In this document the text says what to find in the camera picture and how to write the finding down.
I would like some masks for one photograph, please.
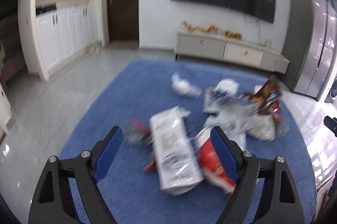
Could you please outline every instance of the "doorway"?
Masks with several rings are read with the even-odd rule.
[[[139,46],[139,0],[107,0],[111,43]]]

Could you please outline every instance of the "metal screw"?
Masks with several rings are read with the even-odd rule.
[[[283,163],[283,162],[285,161],[284,158],[281,157],[281,156],[278,156],[278,157],[276,158],[276,160],[277,160],[279,163]]]
[[[82,158],[88,158],[90,156],[90,152],[89,151],[83,151],[81,153],[81,156],[82,156]]]
[[[56,161],[56,156],[51,156],[50,158],[49,158],[49,162],[50,163],[53,163],[53,162],[55,162]]]
[[[247,157],[247,158],[250,158],[253,154],[250,152],[250,151],[243,151],[243,156]]]

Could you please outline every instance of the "blue gripper pad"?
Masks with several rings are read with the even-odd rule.
[[[122,141],[123,131],[121,128],[118,128],[96,161],[96,172],[94,174],[96,183],[107,175],[107,171],[109,170]]]
[[[230,149],[215,128],[211,130],[211,142],[227,176],[236,183],[239,183],[240,176],[237,172],[237,162]]]

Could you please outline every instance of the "white wall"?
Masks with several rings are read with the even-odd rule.
[[[97,0],[98,29],[103,43],[107,44],[106,7]],[[288,27],[290,0],[276,0],[275,21],[273,24],[259,20],[257,25],[250,23],[254,18],[238,11],[199,3],[171,0],[139,0],[139,46],[146,48],[174,48],[176,31],[181,21],[207,27],[215,24],[222,29],[240,32],[243,39],[258,42],[260,38],[271,38],[271,47],[282,52]]]

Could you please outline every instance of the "tv stand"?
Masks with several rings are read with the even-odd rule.
[[[178,31],[175,48],[179,55],[225,61],[284,74],[289,60],[259,44],[217,34]]]

